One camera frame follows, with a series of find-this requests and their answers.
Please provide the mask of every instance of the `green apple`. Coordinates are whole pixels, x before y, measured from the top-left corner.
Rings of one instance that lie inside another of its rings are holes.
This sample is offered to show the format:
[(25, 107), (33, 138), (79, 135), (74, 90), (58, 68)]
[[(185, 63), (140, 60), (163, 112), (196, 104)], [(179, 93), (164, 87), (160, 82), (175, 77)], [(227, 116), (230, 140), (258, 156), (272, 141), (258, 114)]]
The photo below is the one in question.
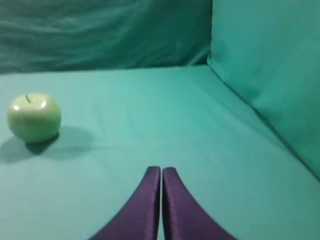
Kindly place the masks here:
[(11, 132), (22, 141), (29, 144), (41, 143), (58, 134), (61, 109), (48, 94), (22, 95), (9, 105), (7, 123)]

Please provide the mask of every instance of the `apple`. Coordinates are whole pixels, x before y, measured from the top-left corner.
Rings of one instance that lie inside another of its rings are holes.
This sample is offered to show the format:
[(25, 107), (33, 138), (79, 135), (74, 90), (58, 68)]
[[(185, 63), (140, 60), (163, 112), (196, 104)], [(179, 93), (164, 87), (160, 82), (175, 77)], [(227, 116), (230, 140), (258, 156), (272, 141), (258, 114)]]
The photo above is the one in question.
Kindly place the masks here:
[(17, 97), (7, 110), (11, 132), (28, 144), (36, 144), (55, 137), (61, 125), (61, 109), (55, 99), (44, 93)]

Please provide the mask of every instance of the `fabric wall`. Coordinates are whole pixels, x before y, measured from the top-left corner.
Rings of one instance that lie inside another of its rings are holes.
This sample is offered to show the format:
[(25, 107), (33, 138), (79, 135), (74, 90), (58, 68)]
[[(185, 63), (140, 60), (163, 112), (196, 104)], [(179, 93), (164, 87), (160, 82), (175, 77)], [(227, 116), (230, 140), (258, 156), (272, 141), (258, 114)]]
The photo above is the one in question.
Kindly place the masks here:
[(0, 73), (205, 63), (211, 0), (2, 0)]
[(319, 23), (319, 0), (214, 0), (208, 59), (318, 176)]

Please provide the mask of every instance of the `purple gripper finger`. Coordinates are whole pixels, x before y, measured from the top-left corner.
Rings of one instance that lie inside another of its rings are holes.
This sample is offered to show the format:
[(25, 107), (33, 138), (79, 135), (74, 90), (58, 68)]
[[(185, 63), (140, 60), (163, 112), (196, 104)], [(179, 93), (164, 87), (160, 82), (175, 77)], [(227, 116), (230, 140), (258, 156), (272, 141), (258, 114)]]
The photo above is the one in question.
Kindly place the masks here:
[(161, 169), (150, 166), (135, 192), (90, 240), (156, 240), (160, 213)]
[(166, 240), (235, 240), (191, 196), (177, 171), (162, 172), (162, 217)]

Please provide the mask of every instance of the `wrinkled fabric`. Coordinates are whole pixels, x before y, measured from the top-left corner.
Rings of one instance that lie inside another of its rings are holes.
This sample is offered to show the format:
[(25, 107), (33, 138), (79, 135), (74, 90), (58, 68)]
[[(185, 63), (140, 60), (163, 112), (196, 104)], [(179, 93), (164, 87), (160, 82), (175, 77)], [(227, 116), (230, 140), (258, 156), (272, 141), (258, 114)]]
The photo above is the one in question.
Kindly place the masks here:
[(320, 1), (213, 2), (212, 69), (320, 177)]
[[(6, 124), (30, 92), (61, 107), (46, 148)], [(3, 75), (0, 94), (1, 240), (89, 239), (148, 166), (175, 167), (239, 240), (319, 240), (320, 183), (207, 65)]]
[(2, 0), (0, 73), (204, 63), (211, 0)]

